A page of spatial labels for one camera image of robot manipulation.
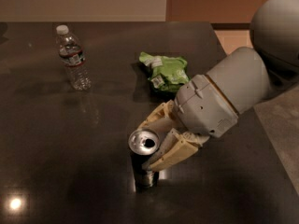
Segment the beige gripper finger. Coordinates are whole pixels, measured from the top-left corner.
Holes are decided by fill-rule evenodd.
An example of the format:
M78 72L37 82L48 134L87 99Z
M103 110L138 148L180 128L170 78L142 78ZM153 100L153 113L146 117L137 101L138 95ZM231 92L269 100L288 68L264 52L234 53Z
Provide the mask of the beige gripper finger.
M160 148L142 164L142 169L153 172L167 169L188 159L208 140L208 136L191 132L180 133L178 130L172 129L161 143Z
M141 128L148 128L155 132L167 132L178 126L178 121L174 113L174 102L169 100L159 104L141 124Z

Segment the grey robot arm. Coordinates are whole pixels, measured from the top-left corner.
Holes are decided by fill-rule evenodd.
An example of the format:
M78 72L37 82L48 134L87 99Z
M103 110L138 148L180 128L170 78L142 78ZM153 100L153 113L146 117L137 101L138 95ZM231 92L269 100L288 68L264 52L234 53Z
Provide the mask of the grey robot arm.
M254 14L252 46L238 48L174 100L155 108L140 127L158 136L158 148L141 164L159 172L188 159L219 138L253 106L287 91L299 75L299 0L268 0Z

